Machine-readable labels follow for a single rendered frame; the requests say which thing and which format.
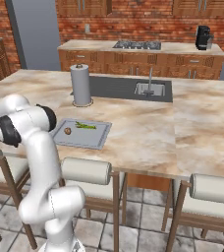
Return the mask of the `wooden wall cupboard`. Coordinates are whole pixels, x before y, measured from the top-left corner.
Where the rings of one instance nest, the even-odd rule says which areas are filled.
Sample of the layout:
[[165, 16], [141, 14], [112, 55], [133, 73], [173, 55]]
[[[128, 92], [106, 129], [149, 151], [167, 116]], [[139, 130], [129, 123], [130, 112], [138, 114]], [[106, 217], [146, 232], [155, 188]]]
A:
[[174, 16], [224, 16], [224, 0], [174, 0]]
[[58, 0], [62, 16], [107, 16], [112, 13], [112, 0]]

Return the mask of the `wooden base cupboard run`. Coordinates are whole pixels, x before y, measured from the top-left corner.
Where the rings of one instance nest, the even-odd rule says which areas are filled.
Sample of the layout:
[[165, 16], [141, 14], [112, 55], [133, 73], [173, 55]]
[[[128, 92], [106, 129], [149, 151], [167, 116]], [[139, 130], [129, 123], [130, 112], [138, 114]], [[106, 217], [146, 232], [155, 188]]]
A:
[[85, 64], [90, 73], [218, 80], [222, 55], [59, 50], [62, 71]]

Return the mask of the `dark hob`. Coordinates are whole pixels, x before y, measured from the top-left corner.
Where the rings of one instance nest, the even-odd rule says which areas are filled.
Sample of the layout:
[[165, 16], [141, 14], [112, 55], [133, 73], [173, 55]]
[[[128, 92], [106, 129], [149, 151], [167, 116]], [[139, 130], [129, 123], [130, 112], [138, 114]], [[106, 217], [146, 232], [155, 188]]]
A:
[[119, 40], [114, 45], [114, 48], [160, 50], [161, 49], [161, 42], [160, 41]]

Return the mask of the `green asparagus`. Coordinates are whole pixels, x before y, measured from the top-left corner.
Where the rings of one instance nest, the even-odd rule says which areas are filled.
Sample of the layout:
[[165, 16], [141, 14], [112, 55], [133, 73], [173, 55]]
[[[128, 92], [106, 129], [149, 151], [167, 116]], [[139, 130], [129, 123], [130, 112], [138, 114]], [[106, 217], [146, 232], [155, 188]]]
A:
[[93, 129], [93, 130], [96, 129], [96, 126], [83, 124], [83, 123], [78, 122], [78, 121], [76, 121], [75, 126], [76, 126], [77, 128], [82, 128], [82, 129]]

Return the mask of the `tall grey fridge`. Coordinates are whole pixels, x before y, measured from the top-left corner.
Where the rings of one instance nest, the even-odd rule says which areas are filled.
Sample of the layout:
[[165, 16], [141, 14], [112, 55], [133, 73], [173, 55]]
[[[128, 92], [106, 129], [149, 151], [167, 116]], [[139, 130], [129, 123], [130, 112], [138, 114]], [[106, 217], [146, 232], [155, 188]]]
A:
[[55, 0], [5, 0], [22, 69], [59, 71]]

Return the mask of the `white cushioned wooden stool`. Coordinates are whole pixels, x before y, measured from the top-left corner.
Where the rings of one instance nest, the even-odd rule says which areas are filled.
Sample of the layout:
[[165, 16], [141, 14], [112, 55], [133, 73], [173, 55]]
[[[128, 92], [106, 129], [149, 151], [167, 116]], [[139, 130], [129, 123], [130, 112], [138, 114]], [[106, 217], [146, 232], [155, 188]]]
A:
[[122, 224], [125, 224], [128, 174], [113, 171], [110, 162], [75, 157], [65, 157], [61, 167], [62, 186], [69, 183], [83, 188], [88, 218], [91, 210], [113, 215], [114, 252], [119, 252], [119, 211], [122, 211]]
[[171, 219], [165, 252], [171, 252], [179, 225], [224, 232], [224, 177], [193, 173], [189, 181], [172, 179], [161, 230]]
[[21, 157], [4, 155], [0, 150], [0, 194], [11, 196], [16, 208], [19, 207], [23, 187], [30, 178], [28, 161]]

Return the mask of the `dark grey sink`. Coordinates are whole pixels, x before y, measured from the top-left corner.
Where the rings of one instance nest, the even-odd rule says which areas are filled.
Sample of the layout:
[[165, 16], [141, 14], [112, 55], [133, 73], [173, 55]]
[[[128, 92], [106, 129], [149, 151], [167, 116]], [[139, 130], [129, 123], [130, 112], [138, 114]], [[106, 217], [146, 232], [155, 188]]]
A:
[[89, 77], [90, 95], [98, 97], [172, 102], [172, 82], [112, 77]]

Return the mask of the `grey paper towel roll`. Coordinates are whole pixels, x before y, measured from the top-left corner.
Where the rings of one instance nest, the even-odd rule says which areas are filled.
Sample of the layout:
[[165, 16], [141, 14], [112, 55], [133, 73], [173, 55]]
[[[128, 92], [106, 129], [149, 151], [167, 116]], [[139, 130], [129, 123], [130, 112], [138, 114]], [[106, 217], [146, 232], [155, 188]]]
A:
[[89, 71], [85, 64], [76, 64], [70, 67], [74, 94], [74, 106], [86, 107], [92, 104], [89, 87]]

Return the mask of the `grey rectangular tray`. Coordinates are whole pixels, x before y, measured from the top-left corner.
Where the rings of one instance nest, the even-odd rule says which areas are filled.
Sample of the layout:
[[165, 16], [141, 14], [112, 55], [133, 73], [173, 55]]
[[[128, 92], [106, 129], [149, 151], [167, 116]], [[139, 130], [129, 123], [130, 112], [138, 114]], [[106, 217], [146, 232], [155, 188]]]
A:
[[[96, 129], [77, 128], [75, 126], [76, 121], [96, 126]], [[112, 124], [110, 122], [64, 118], [50, 134], [54, 142], [60, 146], [101, 150], [106, 142], [111, 126]], [[72, 129], [71, 135], [66, 135], [64, 133], [64, 129], [67, 127]]]

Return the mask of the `black coffee machine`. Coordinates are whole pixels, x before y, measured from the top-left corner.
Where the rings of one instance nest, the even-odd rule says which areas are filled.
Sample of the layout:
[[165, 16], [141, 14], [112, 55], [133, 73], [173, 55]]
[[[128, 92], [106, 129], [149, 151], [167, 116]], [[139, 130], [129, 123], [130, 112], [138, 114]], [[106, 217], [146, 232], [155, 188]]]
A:
[[196, 29], [196, 48], [198, 50], [207, 50], [212, 46], [214, 35], [210, 33], [210, 27], [198, 26]]

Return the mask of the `silver tap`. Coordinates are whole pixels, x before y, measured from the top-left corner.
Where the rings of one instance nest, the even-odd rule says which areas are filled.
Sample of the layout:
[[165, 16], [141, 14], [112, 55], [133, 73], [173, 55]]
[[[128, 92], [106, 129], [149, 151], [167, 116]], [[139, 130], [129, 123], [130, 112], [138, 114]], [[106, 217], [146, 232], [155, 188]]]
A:
[[148, 88], [144, 91], [144, 93], [146, 94], [146, 96], [150, 96], [154, 94], [154, 91], [152, 91], [151, 88], [151, 79], [152, 79], [152, 67], [149, 70], [149, 81], [148, 81]]

